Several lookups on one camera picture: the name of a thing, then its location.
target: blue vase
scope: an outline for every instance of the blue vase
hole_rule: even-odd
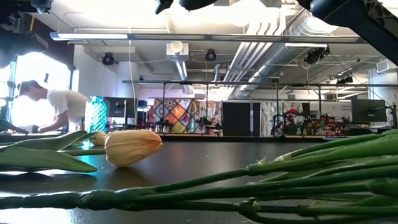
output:
[[[106,131],[106,103],[102,96],[92,96],[91,101],[86,103],[85,130]]]

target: computer monitor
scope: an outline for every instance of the computer monitor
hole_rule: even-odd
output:
[[[386,122],[386,102],[384,100],[351,100],[353,122]]]
[[[104,97],[104,102],[106,103],[107,117],[135,118],[134,110],[136,109],[136,106],[134,106],[134,103],[137,105],[137,99]]]

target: fluorescent light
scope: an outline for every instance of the fluorescent light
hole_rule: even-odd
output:
[[[127,39],[127,34],[58,34],[59,39]]]
[[[286,47],[328,47],[327,44],[286,43]]]

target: colorful quilt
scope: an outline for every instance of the colorful quilt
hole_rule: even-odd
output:
[[[208,102],[208,119],[220,122],[221,102]],[[189,99],[155,99],[155,121],[164,119],[172,124],[173,133],[201,133],[201,128],[196,121],[206,115],[206,102]]]

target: ceiling light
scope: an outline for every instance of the ceiling light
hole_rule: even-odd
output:
[[[53,40],[71,40],[71,39],[127,39],[127,34],[59,34],[56,32],[50,33]]]
[[[286,47],[328,47],[327,44],[309,44],[309,43],[285,43]]]

